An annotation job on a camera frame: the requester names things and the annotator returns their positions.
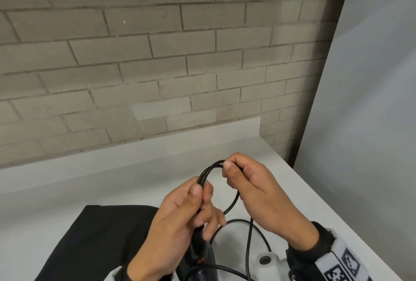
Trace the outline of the white wristband with black marker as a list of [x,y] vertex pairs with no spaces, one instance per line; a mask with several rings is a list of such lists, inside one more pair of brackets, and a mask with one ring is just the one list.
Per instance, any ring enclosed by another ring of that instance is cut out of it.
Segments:
[[367,268],[346,242],[334,230],[329,231],[335,241],[330,252],[315,262],[325,281],[373,281]]

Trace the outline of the person's right forearm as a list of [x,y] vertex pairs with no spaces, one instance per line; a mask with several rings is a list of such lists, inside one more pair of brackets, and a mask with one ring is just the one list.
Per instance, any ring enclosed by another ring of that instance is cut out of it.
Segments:
[[330,253],[335,237],[318,222],[312,221],[312,224],[319,233],[315,246],[307,251],[295,250],[292,246],[286,250],[291,281],[327,281],[315,263]]

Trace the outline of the person's right hand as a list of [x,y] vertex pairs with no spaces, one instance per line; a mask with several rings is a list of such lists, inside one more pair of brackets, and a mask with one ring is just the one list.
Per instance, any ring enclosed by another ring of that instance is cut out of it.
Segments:
[[265,165],[239,152],[225,162],[251,166],[250,180],[227,180],[227,184],[240,193],[248,214],[259,226],[281,237],[295,250],[307,251],[315,246],[319,239],[317,229],[292,203]]

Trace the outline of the black device with red button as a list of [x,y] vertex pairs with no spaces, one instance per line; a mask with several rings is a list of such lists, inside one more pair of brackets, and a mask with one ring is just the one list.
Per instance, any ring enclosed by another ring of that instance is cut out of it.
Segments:
[[214,250],[210,242],[204,240],[203,230],[204,226],[195,228],[189,247],[175,269],[179,281],[219,281],[218,270],[248,281],[245,274],[216,264]]

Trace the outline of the white left wristband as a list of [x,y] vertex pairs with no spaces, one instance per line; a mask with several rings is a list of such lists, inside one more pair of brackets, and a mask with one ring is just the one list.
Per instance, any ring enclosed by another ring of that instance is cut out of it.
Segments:
[[112,270],[103,281],[132,281],[128,276],[127,266],[120,266]]

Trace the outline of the black cloth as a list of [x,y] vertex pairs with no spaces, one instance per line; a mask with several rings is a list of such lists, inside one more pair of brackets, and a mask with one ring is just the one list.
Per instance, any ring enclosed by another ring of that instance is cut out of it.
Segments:
[[34,281],[103,281],[145,242],[157,207],[87,205]]

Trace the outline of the person's left hand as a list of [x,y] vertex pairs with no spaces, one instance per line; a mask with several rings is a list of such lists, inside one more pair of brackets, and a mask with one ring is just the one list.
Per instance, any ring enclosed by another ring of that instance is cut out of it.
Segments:
[[183,223],[183,203],[190,186],[195,183],[197,178],[191,178],[165,196],[143,246],[127,267],[132,281],[159,281],[173,273],[189,247],[195,228],[205,226],[203,238],[206,241],[211,239],[220,225],[226,225],[223,212],[212,204],[214,188],[210,182],[202,186],[200,211],[204,224]]

